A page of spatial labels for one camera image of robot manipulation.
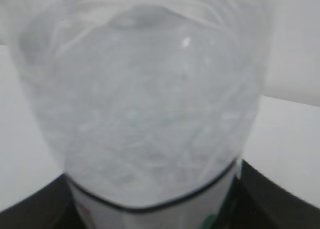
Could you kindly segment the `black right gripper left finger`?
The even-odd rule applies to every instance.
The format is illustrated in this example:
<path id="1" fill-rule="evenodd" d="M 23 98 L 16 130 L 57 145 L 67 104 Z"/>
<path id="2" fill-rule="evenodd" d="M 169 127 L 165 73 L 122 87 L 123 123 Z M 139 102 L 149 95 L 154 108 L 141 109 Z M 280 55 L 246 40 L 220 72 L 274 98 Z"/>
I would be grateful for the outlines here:
<path id="1" fill-rule="evenodd" d="M 0 213 L 2 229 L 81 229 L 83 222 L 74 205 L 66 177 Z"/>

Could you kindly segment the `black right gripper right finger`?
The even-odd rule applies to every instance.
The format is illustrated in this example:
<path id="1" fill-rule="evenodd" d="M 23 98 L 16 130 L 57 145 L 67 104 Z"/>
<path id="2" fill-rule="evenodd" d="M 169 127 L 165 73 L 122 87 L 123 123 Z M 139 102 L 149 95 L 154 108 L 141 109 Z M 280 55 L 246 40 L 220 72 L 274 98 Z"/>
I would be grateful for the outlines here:
<path id="1" fill-rule="evenodd" d="M 271 182 L 249 163 L 233 181 L 214 229 L 318 229 L 320 210 Z"/>

